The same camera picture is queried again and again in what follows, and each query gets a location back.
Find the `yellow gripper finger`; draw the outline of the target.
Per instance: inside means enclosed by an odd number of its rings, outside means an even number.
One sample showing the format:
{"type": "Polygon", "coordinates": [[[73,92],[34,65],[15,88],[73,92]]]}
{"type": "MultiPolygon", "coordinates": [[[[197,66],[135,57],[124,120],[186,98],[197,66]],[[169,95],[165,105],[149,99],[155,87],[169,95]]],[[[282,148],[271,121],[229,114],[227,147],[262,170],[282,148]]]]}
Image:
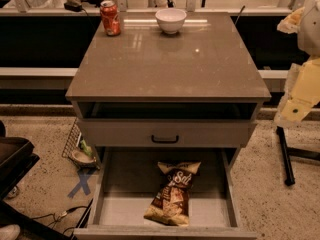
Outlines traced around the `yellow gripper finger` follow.
{"type": "Polygon", "coordinates": [[[304,8],[301,7],[290,13],[286,18],[280,21],[277,25],[277,30],[286,34],[297,33],[300,28],[303,12],[304,8]]]}

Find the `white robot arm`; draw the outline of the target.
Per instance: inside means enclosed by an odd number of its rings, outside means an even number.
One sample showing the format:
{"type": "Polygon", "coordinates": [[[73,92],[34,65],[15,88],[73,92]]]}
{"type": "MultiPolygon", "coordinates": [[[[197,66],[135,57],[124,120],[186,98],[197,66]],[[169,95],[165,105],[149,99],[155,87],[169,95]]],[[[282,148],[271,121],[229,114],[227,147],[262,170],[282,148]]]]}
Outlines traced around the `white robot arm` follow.
{"type": "Polygon", "coordinates": [[[298,48],[309,55],[302,65],[292,64],[274,117],[280,127],[301,122],[320,102],[320,0],[307,0],[303,7],[281,20],[277,30],[297,34],[298,48]]]}

